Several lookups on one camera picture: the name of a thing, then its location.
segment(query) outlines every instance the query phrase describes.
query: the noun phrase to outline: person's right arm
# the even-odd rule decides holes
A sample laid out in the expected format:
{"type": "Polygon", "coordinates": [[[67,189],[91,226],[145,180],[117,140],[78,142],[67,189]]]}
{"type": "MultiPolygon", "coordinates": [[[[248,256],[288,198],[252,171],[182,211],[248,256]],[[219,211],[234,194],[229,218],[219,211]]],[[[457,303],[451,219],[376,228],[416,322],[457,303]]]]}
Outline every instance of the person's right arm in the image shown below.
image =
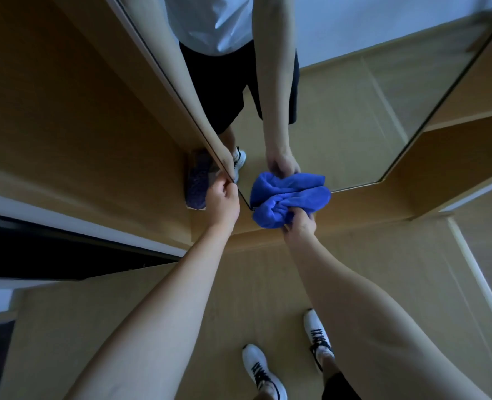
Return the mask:
{"type": "Polygon", "coordinates": [[[383,289],[339,262],[302,209],[285,242],[328,333],[335,360],[363,399],[489,399],[383,289]]]}

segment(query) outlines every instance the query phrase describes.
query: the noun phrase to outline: hand holding blue cloth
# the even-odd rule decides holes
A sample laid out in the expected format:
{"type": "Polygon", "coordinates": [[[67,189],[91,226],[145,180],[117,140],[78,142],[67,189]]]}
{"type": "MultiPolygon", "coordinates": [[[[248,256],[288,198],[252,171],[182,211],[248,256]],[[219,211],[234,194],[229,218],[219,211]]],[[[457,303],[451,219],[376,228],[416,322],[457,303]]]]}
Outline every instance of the hand holding blue cloth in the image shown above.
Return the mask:
{"type": "Polygon", "coordinates": [[[316,174],[294,174],[280,179],[262,173],[253,183],[249,204],[255,209],[254,221],[265,229],[277,229],[292,223],[289,208],[302,208],[308,215],[323,208],[331,198],[324,187],[325,177],[316,174]]]}

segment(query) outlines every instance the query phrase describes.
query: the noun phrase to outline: mirror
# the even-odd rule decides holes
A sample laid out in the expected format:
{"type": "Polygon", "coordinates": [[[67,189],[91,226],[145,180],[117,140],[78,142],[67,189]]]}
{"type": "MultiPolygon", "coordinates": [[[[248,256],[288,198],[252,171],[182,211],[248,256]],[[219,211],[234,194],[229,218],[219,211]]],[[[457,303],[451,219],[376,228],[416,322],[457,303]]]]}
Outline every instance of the mirror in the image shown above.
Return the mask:
{"type": "Polygon", "coordinates": [[[492,0],[117,1],[247,202],[380,181],[492,37],[492,0]]]}

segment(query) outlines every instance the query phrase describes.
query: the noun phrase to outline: reflected hand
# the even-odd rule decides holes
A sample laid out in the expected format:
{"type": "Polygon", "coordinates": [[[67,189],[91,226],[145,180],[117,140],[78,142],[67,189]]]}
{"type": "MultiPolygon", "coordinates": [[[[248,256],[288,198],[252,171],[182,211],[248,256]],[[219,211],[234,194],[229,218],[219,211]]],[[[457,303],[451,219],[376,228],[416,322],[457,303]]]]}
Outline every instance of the reflected hand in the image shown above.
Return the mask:
{"type": "Polygon", "coordinates": [[[282,226],[285,243],[295,244],[303,237],[312,236],[316,231],[316,222],[312,215],[307,216],[307,213],[300,207],[289,208],[294,213],[292,224],[282,226]]]}
{"type": "Polygon", "coordinates": [[[223,228],[231,234],[240,212],[237,185],[227,180],[221,172],[207,190],[205,206],[209,218],[208,227],[223,228]]]}
{"type": "Polygon", "coordinates": [[[283,179],[301,172],[300,166],[292,155],[290,148],[283,150],[266,150],[266,163],[270,172],[283,179]]]}

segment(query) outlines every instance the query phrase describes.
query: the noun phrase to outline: white threshold strip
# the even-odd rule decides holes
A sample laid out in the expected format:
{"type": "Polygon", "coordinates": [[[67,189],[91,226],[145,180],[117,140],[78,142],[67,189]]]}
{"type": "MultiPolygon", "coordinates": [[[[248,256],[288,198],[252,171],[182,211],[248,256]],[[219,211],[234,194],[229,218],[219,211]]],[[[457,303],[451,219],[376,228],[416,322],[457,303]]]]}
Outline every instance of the white threshold strip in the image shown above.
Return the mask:
{"type": "Polygon", "coordinates": [[[477,190],[473,194],[470,194],[467,197],[464,197],[463,199],[460,199],[457,202],[452,203],[451,205],[445,207],[444,209],[441,209],[440,211],[441,212],[452,211],[452,210],[457,209],[458,207],[464,205],[465,203],[467,203],[469,201],[472,201],[475,198],[477,198],[477,197],[479,197],[479,196],[481,196],[483,194],[486,194],[487,192],[490,192],[490,191],[492,191],[492,183],[489,184],[489,185],[487,185],[484,188],[481,188],[481,189],[477,190]]]}
{"type": "Polygon", "coordinates": [[[0,196],[0,216],[101,238],[110,242],[145,248],[159,253],[176,255],[178,257],[182,257],[187,252],[181,248],[172,247],[161,242],[154,242],[147,238],[76,219],[75,217],[14,201],[2,196],[0,196]]]}

